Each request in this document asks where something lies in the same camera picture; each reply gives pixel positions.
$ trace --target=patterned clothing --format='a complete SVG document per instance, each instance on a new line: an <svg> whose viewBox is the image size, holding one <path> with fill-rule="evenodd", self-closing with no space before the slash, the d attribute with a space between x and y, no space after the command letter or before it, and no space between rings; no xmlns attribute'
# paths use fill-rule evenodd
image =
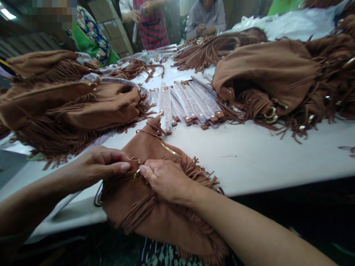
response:
<svg viewBox="0 0 355 266"><path fill-rule="evenodd" d="M242 266L242 261L231 253L224 260L224 266ZM208 266L197 256L188 261L178 258L176 248L166 243L145 238L139 247L136 266Z"/></svg>
<svg viewBox="0 0 355 266"><path fill-rule="evenodd" d="M109 57L111 47L108 41L106 40L105 36L102 34L101 30L99 29L96 21L89 14L89 12L81 6L78 6L77 8L77 24L78 27L85 33L85 35L92 42L100 46L100 49L97 52L95 58L99 60L102 64L105 64ZM66 30L66 32L68 36L75 43L71 31Z"/></svg>
<svg viewBox="0 0 355 266"><path fill-rule="evenodd" d="M133 5L140 10L145 0L133 0ZM159 47L170 45L168 33L166 32L165 20L160 9L147 16L141 14L142 23L138 25L143 48L154 50Z"/></svg>

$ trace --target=white table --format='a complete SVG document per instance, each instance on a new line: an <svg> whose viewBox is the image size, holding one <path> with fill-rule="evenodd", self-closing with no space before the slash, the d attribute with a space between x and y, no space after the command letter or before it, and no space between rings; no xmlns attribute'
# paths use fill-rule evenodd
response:
<svg viewBox="0 0 355 266"><path fill-rule="evenodd" d="M188 79L192 73L166 68L164 82L172 85L174 80ZM145 86L159 87L159 75L157 70L156 77ZM142 82L145 78L143 75L135 81ZM127 134L114 135L103 145L123 148L145 123L138 123ZM324 120L317 127L319 130L310 130L308 139L302 141L301 145L291 137L291 132L280 140L274 131L252 121L244 125L224 123L216 130L209 128L206 131L195 125L186 127L178 123L172 135L165 138L165 142L179 147L190 157L199 158L201 166L209 172L215 172L224 192L228 196L237 196L354 175L355 159L349 157L348 151L338 147L354 146L355 124L340 120L328 124ZM53 171L42 171L44 165L44 162L28 162L0 190L0 201ZM96 184L84 190L52 220L39 225L29 242L49 234L105 221L103 210L93 205L98 188L99 184Z"/></svg>

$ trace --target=handbag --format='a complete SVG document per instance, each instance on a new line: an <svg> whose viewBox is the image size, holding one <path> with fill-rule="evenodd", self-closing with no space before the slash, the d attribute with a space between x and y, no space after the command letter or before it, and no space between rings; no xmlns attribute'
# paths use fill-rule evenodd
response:
<svg viewBox="0 0 355 266"><path fill-rule="evenodd" d="M206 264L223 265L230 251L219 234L192 210L161 198L137 172L148 159L170 160L178 163L188 177L216 191L216 177L210 180L211 174L197 165L196 158L191 159L159 137L166 134L160 127L160 117L149 119L122 149L132 158L131 169L104 181L97 201L114 228L175 245L183 259L197 255Z"/></svg>

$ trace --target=finger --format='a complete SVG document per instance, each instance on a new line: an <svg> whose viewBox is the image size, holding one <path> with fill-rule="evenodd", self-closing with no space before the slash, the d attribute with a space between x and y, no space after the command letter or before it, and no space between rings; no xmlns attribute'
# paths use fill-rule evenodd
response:
<svg viewBox="0 0 355 266"><path fill-rule="evenodd" d="M151 169L153 169L153 171L155 171L156 168L161 166L160 160L146 160L144 165L150 167Z"/></svg>
<svg viewBox="0 0 355 266"><path fill-rule="evenodd" d="M118 161L129 160L128 156L121 150L116 149L104 149L101 152L105 164L111 164Z"/></svg>
<svg viewBox="0 0 355 266"><path fill-rule="evenodd" d="M139 167L141 170L141 174L144 176L145 179L148 180L148 182L151 184L152 182L156 182L157 176L154 174L153 170L146 165L142 165Z"/></svg>
<svg viewBox="0 0 355 266"><path fill-rule="evenodd" d="M131 168L131 165L126 162L113 163L105 166L100 166L100 172L103 174L102 178L111 177L113 175L119 175L127 172Z"/></svg>

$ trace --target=person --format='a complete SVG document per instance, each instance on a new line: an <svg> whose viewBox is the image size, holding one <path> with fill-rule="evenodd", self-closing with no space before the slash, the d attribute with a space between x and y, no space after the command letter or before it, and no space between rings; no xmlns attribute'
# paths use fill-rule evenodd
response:
<svg viewBox="0 0 355 266"><path fill-rule="evenodd" d="M81 52L91 56L93 65L116 64L119 60L96 21L82 6L78 5L77 21L73 22L72 29L66 32Z"/></svg>
<svg viewBox="0 0 355 266"><path fill-rule="evenodd" d="M0 202L0 265L7 265L36 226L71 193L130 169L120 150L95 147ZM187 177L180 165L147 160L144 178L162 198L198 213L246 265L336 265L291 231Z"/></svg>
<svg viewBox="0 0 355 266"><path fill-rule="evenodd" d="M223 0L198 0L190 9L186 39L217 34L226 28Z"/></svg>
<svg viewBox="0 0 355 266"><path fill-rule="evenodd" d="M143 48L154 50L170 45L165 20L160 10L168 0L120 0L122 20L138 24Z"/></svg>

